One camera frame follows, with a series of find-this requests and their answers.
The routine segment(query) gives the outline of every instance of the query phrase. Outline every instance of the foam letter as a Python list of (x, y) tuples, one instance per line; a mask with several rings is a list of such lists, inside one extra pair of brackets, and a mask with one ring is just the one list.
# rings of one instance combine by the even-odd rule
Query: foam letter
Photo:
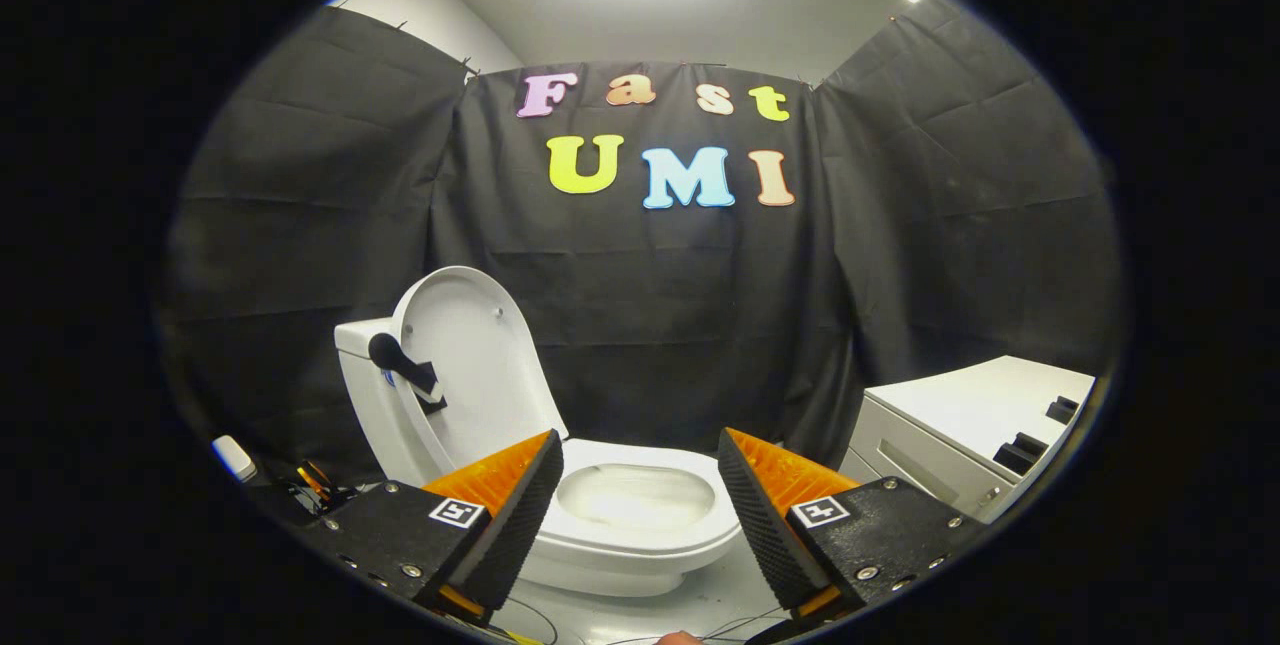
[(777, 93), (772, 84), (759, 86), (759, 88), (749, 90), (746, 93), (755, 99), (755, 109), (769, 120), (782, 122), (791, 116), (791, 113), (783, 113), (778, 109), (778, 102), (787, 102), (787, 97)]
[(733, 196), (724, 180), (727, 156), (726, 148), (699, 148), (694, 154), (692, 165), (685, 166), (668, 148), (645, 150), (640, 154), (649, 163), (649, 197), (644, 200), (644, 207), (671, 207), (675, 200), (667, 193), (667, 186), (671, 186), (682, 206), (687, 206), (689, 200), (694, 198), (695, 189), (699, 189), (698, 203), (703, 207), (731, 206)]
[(550, 115), (550, 102), (561, 102), (564, 99), (564, 84), (577, 84), (577, 76), (572, 72), (561, 72), (558, 76), (530, 76), (525, 77), (529, 83), (529, 93), (525, 95), (525, 107), (517, 109), (516, 116), (544, 116)]
[(653, 81), (645, 76), (622, 76), (609, 81), (609, 93), (604, 95), (608, 104), (653, 102), (658, 93), (653, 92)]
[(580, 175), (577, 148), (581, 147), (582, 139), (576, 134), (563, 134), (547, 141), (547, 147), (552, 150), (552, 184), (562, 193), (599, 193), (600, 189), (613, 184), (614, 177), (618, 175), (618, 145), (622, 145), (622, 136), (596, 134), (591, 138), (591, 143), (600, 148), (600, 168), (595, 175)]
[(782, 179), (782, 154), (778, 150), (751, 150), (746, 157), (755, 163), (755, 170), (760, 174), (760, 197), (756, 202), (774, 207), (796, 202), (795, 195), (787, 189), (787, 180)]
[(699, 84), (694, 88), (698, 93), (698, 106), (714, 115), (731, 115), (733, 104), (728, 102), (728, 90), (718, 84)]

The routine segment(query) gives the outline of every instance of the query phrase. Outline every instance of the toilet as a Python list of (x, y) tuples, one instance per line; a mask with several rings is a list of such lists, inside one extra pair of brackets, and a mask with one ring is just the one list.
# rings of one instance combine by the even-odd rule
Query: toilet
[[(370, 360), (369, 342), (381, 331), (413, 363), (431, 365), (433, 392)], [(721, 558), (741, 531), (714, 458), (572, 436), (525, 317), (485, 273), (430, 273), (392, 317), (344, 322), (334, 342), (360, 426), (392, 480), (422, 486), (527, 436), (559, 433), (564, 471), (522, 580), (660, 595)]]

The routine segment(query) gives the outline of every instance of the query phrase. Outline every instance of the wire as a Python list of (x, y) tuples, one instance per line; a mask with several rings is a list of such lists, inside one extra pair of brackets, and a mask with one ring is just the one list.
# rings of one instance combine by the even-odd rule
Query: wire
[[(776, 612), (778, 612), (782, 608), (778, 607), (778, 608), (773, 608), (772, 610), (760, 613), (760, 614), (758, 614), (755, 617), (732, 618), (731, 621), (728, 621), (724, 625), (719, 626), (718, 628), (713, 630), (710, 632), (710, 635), (704, 635), (704, 636), (700, 636), (700, 637), (698, 637), (695, 635), (694, 637), (698, 637), (701, 641), (721, 640), (721, 641), (724, 641), (724, 642), (746, 642), (746, 640), (740, 639), (740, 637), (721, 637), (721, 635), (724, 635), (726, 632), (728, 632), (731, 630), (737, 630), (737, 628), (740, 628), (740, 627), (742, 627), (742, 626), (745, 626), (748, 623), (753, 623), (753, 622), (755, 622), (758, 619), (764, 619), (764, 618), (768, 618), (768, 619), (787, 619), (787, 618), (783, 618), (783, 617), (769, 617), (772, 613), (776, 613)], [(627, 639), (627, 640), (614, 640), (613, 642), (605, 642), (605, 645), (622, 645), (623, 642), (639, 642), (640, 640), (658, 640), (660, 637), (662, 637), (662, 635), (648, 635), (645, 637), (631, 637), (631, 639)]]
[[(763, 612), (763, 613), (755, 616), (754, 618), (736, 618), (736, 619), (740, 619), (740, 621), (744, 621), (744, 622), (740, 622), (740, 623), (737, 623), (736, 626), (732, 626), (732, 627), (727, 627), (730, 623), (736, 622), (736, 621), (731, 619), (727, 623), (724, 623), (724, 625), (719, 626), (718, 628), (713, 630), (710, 632), (710, 635), (703, 637), (701, 640), (721, 640), (721, 637), (719, 637), (721, 635), (724, 635), (726, 632), (730, 632), (731, 630), (737, 630), (737, 628), (740, 628), (740, 627), (742, 627), (745, 625), (750, 625), (750, 623), (753, 623), (753, 622), (755, 622), (758, 619), (768, 618), (771, 614), (773, 614), (773, 613), (776, 613), (776, 612), (778, 612), (781, 609), (782, 609), (781, 607), (777, 607), (777, 608), (773, 608), (772, 610)], [(783, 617), (772, 617), (769, 619), (787, 619), (787, 618), (783, 618)]]
[(534, 610), (534, 614), (536, 614), (538, 617), (540, 617), (544, 621), (547, 621), (547, 625), (549, 625), (552, 627), (552, 641), (549, 641), (547, 645), (556, 645), (556, 641), (559, 640), (559, 631), (556, 630), (556, 623), (552, 622), (552, 618), (544, 616), (541, 610), (539, 610), (538, 608), (530, 605), (529, 603), (522, 603), (521, 600), (517, 600), (517, 599), (515, 599), (515, 598), (512, 598), (509, 595), (507, 596), (507, 599), (512, 600), (512, 603), (516, 603), (517, 605), (524, 605), (524, 607), (529, 608), (530, 610)]

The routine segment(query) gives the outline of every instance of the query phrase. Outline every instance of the purple letter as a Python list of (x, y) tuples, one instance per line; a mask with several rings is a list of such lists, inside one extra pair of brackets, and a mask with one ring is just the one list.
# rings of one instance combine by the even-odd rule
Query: purple letter
[(529, 93), (525, 95), (525, 107), (517, 109), (516, 116), (544, 116), (552, 113), (547, 101), (561, 102), (564, 99), (564, 84), (577, 84), (577, 76), (572, 72), (530, 76), (525, 77), (525, 83), (529, 83)]

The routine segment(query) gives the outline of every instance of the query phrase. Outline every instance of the letter a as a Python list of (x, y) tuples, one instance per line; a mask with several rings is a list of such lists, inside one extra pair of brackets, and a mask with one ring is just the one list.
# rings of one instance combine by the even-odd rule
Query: letter a
[(604, 95), (608, 104), (653, 102), (658, 93), (653, 92), (653, 81), (645, 76), (622, 76), (609, 81), (609, 93)]

